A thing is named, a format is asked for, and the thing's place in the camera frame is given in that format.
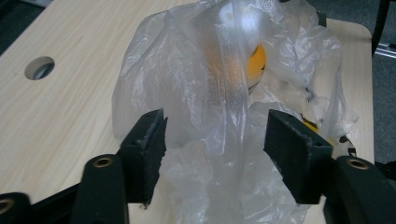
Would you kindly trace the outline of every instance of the wooden table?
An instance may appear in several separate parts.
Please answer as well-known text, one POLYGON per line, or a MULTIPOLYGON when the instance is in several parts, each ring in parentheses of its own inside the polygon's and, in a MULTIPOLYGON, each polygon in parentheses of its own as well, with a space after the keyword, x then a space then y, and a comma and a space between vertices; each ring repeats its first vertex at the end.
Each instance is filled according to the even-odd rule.
MULTIPOLYGON (((36 203, 76 184, 90 158, 118 150, 111 97, 123 54, 145 17, 189 2, 56 0, 35 20, 0 58, 0 193, 25 192, 36 203), (53 71, 28 79, 26 67, 44 56, 53 71)), ((328 27, 344 44, 344 92, 360 116, 349 136, 358 156, 374 161, 371 35, 349 22, 328 27)), ((131 217, 172 223, 167 204, 155 194, 147 211, 130 205, 131 217)), ((320 222, 314 206, 305 223, 320 222)))

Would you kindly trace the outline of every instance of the clear plastic bag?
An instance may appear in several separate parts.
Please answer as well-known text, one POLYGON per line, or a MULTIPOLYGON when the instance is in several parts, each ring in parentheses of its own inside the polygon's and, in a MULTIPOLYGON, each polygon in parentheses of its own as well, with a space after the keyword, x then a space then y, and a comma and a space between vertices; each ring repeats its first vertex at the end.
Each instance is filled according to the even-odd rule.
POLYGON ((156 190, 167 190, 176 223, 302 223, 307 206, 262 151, 266 116, 302 114, 328 139, 345 134, 356 118, 343 98, 341 53, 303 0, 201 1, 152 15, 124 57, 114 133, 122 139, 142 114, 163 108, 160 173, 171 188, 156 190), (250 78, 258 46, 267 62, 250 78))

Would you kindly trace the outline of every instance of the hole in table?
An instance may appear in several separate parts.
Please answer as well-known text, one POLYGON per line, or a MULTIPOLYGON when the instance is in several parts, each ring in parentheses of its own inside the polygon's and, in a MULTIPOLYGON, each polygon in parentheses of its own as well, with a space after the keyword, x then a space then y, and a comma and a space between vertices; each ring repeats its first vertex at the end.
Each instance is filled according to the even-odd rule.
POLYGON ((14 200, 12 199, 0 200, 0 215, 8 211, 13 205, 14 205, 14 200))
POLYGON ((113 159, 109 157, 101 158, 93 163, 93 166, 96 168, 102 168, 110 165, 113 162, 113 159))
POLYGON ((347 163, 348 163, 350 166, 352 166, 352 167, 354 167, 354 168, 356 168, 356 169, 360 169, 360 170, 367 170, 367 169, 369 169, 369 166, 368 166, 367 164, 365 164, 364 162, 362 162, 362 161, 358 161, 358 160, 353 160, 353 159, 351 159, 351 160, 348 160, 347 163))
POLYGON ((55 67, 55 61, 51 57, 39 57, 32 60, 25 69, 25 75, 30 80, 39 80, 47 77, 55 67))

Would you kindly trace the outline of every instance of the yellow object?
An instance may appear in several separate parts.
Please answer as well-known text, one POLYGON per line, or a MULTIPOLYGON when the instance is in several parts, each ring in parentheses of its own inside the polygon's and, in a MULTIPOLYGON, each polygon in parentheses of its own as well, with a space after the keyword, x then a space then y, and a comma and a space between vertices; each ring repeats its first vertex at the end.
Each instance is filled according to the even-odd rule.
POLYGON ((308 127, 310 130, 314 131, 315 133, 318 131, 318 128, 315 127, 314 125, 312 125, 311 122, 304 120, 304 124, 306 127, 308 127))
POLYGON ((262 45, 257 46, 247 63, 247 74, 249 84, 255 84, 260 80, 267 63, 267 55, 262 45))

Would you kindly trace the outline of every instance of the dark floor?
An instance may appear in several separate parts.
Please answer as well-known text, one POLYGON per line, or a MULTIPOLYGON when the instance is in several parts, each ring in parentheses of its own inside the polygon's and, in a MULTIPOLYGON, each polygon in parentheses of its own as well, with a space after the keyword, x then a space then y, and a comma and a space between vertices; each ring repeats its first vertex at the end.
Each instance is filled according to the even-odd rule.
MULTIPOLYGON (((373 32, 379 0, 308 0, 328 18, 360 23, 373 32)), ((18 38, 43 8, 18 3, 0 18, 0 55, 18 38)), ((381 42, 396 43, 396 3, 390 4, 389 17, 381 42)), ((396 161, 396 59, 373 58, 375 160, 396 161)))

